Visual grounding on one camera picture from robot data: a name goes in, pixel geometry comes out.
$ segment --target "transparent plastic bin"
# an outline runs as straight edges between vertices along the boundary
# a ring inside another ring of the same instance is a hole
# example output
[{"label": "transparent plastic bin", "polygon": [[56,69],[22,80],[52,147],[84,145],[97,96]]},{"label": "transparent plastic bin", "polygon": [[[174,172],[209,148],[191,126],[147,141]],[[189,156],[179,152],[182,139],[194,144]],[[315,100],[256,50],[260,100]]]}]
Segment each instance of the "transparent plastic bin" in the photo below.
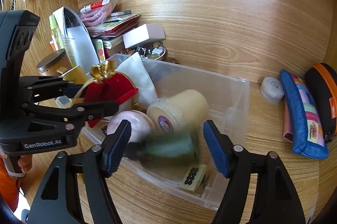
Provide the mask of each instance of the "transparent plastic bin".
[{"label": "transparent plastic bin", "polygon": [[[117,68],[128,55],[115,54],[110,59]],[[245,145],[247,135],[247,117],[249,108],[249,81],[222,74],[190,68],[163,61],[143,59],[159,97],[169,98],[182,91],[194,89],[202,93],[210,106],[209,119],[212,119],[222,134],[230,137],[234,144]],[[94,143],[101,144],[105,135],[101,130],[84,127],[82,132]],[[228,180],[218,173],[202,136],[202,127],[198,130],[201,164],[208,165],[211,176],[202,194],[192,194],[179,188],[182,179],[154,173],[142,167],[140,163],[123,158],[121,165],[141,178],[153,183],[164,191],[209,209],[218,209]]]}]

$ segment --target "metal pivot screw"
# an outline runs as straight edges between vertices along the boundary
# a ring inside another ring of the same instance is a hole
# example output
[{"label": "metal pivot screw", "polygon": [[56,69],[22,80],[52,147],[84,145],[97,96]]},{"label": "metal pivot screw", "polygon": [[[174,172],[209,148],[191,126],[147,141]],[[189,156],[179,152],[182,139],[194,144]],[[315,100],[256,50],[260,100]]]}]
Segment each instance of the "metal pivot screw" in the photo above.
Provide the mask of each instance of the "metal pivot screw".
[{"label": "metal pivot screw", "polygon": [[278,158],[278,154],[277,153],[275,153],[275,152],[269,152],[269,156],[271,157],[271,158]]},{"label": "metal pivot screw", "polygon": [[66,153],[65,151],[60,151],[60,152],[57,154],[57,157],[58,157],[58,158],[64,158],[66,155],[67,155],[67,153]]},{"label": "metal pivot screw", "polygon": [[236,152],[242,152],[243,151],[243,147],[241,145],[235,145],[233,147],[234,151]]},{"label": "metal pivot screw", "polygon": [[65,126],[65,128],[67,129],[67,130],[73,130],[73,129],[75,129],[75,126],[73,125],[73,124],[67,124],[66,126]]},{"label": "metal pivot screw", "polygon": [[102,147],[100,145],[95,145],[91,149],[92,149],[93,152],[98,152],[102,149]]}]

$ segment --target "wooden lid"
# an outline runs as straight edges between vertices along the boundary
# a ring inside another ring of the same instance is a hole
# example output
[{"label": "wooden lid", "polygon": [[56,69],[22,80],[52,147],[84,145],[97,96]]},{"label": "wooden lid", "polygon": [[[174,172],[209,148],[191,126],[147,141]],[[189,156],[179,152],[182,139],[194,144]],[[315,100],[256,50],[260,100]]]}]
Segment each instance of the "wooden lid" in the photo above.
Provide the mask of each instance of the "wooden lid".
[{"label": "wooden lid", "polygon": [[67,55],[65,49],[60,49],[56,52],[51,53],[49,56],[45,57],[40,61],[40,63],[36,66],[36,69],[39,72],[43,72],[45,70],[50,69],[60,60],[62,60]]}]

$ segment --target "human hand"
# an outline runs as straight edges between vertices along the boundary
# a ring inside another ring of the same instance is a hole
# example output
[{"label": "human hand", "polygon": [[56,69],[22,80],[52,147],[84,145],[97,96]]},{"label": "human hand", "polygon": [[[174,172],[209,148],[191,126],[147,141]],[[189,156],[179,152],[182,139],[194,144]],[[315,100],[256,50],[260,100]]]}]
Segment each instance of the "human hand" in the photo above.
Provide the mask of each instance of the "human hand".
[{"label": "human hand", "polygon": [[[6,159],[7,157],[8,157],[7,154],[5,154],[3,150],[0,148],[0,158]],[[32,168],[33,166],[32,157],[33,156],[31,154],[22,155],[19,161],[17,162],[19,167],[21,167],[23,173],[29,172],[29,170]]]}]

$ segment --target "plastic bag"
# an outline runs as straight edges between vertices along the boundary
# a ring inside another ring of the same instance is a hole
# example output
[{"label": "plastic bag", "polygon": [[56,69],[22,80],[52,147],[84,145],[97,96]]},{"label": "plastic bag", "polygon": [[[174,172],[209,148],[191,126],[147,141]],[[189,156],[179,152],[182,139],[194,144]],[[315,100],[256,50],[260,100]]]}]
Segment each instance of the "plastic bag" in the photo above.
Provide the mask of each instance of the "plastic bag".
[{"label": "plastic bag", "polygon": [[93,9],[90,12],[87,12],[85,14],[79,14],[79,17],[85,26],[96,26],[105,22],[108,15],[112,13],[114,7],[115,6],[113,6],[112,3],[109,2],[108,4],[97,9]]}]

